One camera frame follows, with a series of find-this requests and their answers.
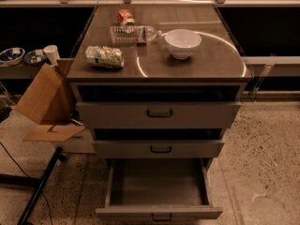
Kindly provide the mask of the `brown cardboard box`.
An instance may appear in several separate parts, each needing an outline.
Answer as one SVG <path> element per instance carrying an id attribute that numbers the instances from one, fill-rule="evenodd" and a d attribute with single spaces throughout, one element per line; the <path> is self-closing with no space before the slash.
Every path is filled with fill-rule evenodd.
<path id="1" fill-rule="evenodd" d="M 71 122 L 76 106 L 66 79 L 71 65 L 71 59 L 44 64 L 20 98 L 15 110 L 37 124 L 23 138 L 26 142 L 65 142 L 85 130 Z"/>

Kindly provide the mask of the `top grey drawer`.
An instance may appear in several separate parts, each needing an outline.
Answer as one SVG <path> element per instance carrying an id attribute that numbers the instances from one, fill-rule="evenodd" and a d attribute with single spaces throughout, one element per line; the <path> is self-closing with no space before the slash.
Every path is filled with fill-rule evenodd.
<path id="1" fill-rule="evenodd" d="M 193 88 L 80 85 L 77 103 L 90 128 L 228 128 L 235 101 Z"/>

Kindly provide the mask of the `white paper cup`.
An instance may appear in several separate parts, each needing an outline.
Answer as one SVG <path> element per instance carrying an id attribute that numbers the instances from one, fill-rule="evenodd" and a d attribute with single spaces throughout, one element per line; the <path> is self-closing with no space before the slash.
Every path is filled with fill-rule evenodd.
<path id="1" fill-rule="evenodd" d="M 46 56 L 50 60 L 52 65 L 56 65 L 57 61 L 60 59 L 59 51 L 56 45 L 48 45 L 46 46 L 43 51 L 45 52 Z"/>

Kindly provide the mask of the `middle grey drawer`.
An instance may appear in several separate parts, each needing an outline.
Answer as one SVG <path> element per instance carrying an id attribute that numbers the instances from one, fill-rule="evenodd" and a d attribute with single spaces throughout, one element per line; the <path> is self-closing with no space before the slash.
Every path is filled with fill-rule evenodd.
<path id="1" fill-rule="evenodd" d="M 96 129 L 100 158 L 216 158 L 224 141 L 219 129 Z"/>

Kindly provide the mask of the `white ceramic bowl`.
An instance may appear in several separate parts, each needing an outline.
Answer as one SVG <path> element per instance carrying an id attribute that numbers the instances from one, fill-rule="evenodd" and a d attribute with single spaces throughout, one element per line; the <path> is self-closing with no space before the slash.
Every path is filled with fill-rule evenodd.
<path id="1" fill-rule="evenodd" d="M 168 32 L 164 38 L 168 52 L 180 60 L 193 55 L 202 43 L 199 34 L 187 29 L 174 29 Z"/>

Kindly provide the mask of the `bottom grey drawer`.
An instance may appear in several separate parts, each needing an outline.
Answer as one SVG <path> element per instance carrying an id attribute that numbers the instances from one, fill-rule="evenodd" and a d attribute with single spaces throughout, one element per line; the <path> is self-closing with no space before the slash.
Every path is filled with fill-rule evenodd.
<path id="1" fill-rule="evenodd" d="M 200 158 L 129 158 L 111 163 L 102 218 L 171 222 L 216 219 L 223 209 L 211 202 L 207 170 Z"/>

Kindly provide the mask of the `red soda can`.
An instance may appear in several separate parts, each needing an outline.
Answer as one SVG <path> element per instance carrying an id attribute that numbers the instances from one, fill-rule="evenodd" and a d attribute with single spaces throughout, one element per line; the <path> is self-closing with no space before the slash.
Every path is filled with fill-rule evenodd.
<path id="1" fill-rule="evenodd" d="M 128 9 L 120 9 L 117 13 L 117 21 L 120 25 L 133 25 L 135 19 Z"/>

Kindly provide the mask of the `black stand leg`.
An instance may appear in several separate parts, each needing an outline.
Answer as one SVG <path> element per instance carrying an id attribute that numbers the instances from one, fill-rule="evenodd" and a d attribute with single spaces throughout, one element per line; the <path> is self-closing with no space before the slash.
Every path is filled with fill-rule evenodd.
<path id="1" fill-rule="evenodd" d="M 63 149 L 61 147 L 56 148 L 40 178 L 0 173 L 1 184 L 34 188 L 31 198 L 25 206 L 17 225 L 27 225 L 28 219 L 30 218 L 38 199 L 42 194 L 49 177 L 51 176 L 56 162 L 64 161 L 65 159 L 66 157 L 63 155 Z"/>

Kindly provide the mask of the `grey drawer cabinet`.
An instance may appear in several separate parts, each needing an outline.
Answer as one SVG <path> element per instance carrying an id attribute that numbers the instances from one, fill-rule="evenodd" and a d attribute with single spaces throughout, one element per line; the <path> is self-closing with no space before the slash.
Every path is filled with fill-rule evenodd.
<path id="1" fill-rule="evenodd" d="M 92 67 L 79 50 L 67 75 L 77 103 L 80 85 L 117 85 L 193 88 L 241 106 L 240 96 L 251 76 L 213 6 L 133 5 L 130 9 L 137 23 L 162 33 L 190 29 L 202 43 L 185 60 L 172 57 L 162 38 L 150 45 L 128 45 L 122 49 L 125 65 L 117 70 Z"/>

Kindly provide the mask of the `grey drawer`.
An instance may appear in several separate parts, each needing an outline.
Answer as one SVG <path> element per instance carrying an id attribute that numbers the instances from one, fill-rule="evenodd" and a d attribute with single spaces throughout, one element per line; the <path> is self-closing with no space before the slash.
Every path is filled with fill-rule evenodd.
<path id="1" fill-rule="evenodd" d="M 171 222 L 216 219 L 223 209 L 211 202 L 207 170 L 200 158 L 129 158 L 111 163 L 102 218 Z"/>
<path id="2" fill-rule="evenodd" d="M 228 128 L 235 101 L 193 88 L 80 85 L 77 103 L 90 128 Z"/>
<path id="3" fill-rule="evenodd" d="M 219 129 L 96 129 L 100 158 L 216 158 L 224 141 Z"/>

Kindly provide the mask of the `blue white bowl right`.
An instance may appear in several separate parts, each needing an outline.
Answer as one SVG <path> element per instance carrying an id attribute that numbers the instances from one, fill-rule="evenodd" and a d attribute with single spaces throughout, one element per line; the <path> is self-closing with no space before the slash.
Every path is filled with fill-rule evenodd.
<path id="1" fill-rule="evenodd" d="M 43 65 L 46 60 L 47 56 L 41 49 L 28 52 L 23 59 L 24 63 L 30 66 Z"/>

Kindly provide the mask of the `clear plastic water bottle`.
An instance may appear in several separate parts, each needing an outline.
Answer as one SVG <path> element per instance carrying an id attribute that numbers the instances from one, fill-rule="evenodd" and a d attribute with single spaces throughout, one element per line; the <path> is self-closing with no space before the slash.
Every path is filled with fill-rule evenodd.
<path id="1" fill-rule="evenodd" d="M 161 36 L 161 31 L 149 25 L 112 26 L 111 40 L 115 44 L 147 45 Z"/>

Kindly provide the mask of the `green white crushed can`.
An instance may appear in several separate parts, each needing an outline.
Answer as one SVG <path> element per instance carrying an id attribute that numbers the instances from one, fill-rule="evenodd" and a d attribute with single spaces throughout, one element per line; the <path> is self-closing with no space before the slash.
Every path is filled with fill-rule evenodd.
<path id="1" fill-rule="evenodd" d="M 124 66 L 123 53 L 119 48 L 108 46 L 89 46 L 85 50 L 88 63 L 102 68 L 122 68 Z"/>

